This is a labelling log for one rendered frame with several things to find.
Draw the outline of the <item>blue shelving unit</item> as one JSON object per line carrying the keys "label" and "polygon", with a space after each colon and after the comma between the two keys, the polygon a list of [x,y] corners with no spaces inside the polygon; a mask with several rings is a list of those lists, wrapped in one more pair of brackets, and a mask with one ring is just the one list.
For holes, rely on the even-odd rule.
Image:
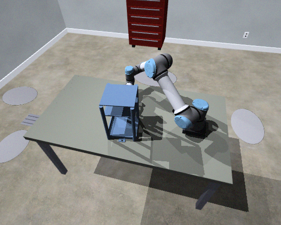
{"label": "blue shelving unit", "polygon": [[[105,111],[103,106],[106,106]],[[107,83],[99,104],[107,139],[137,139],[139,124],[138,85]],[[136,116],[135,116],[136,115]],[[106,116],[111,116],[109,127]]]}

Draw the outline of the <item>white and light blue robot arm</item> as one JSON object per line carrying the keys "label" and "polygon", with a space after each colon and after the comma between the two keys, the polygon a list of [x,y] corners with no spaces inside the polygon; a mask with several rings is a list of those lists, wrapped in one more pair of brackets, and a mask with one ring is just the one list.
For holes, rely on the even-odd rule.
{"label": "white and light blue robot arm", "polygon": [[162,53],[146,62],[142,62],[134,67],[127,66],[125,68],[126,84],[134,85],[134,76],[144,72],[149,78],[157,81],[172,105],[175,114],[174,121],[182,129],[190,129],[200,131],[205,125],[205,116],[207,114],[209,104],[203,99],[195,99],[192,105],[186,105],[181,98],[179,92],[175,88],[168,76],[168,70],[173,63],[171,55]]}

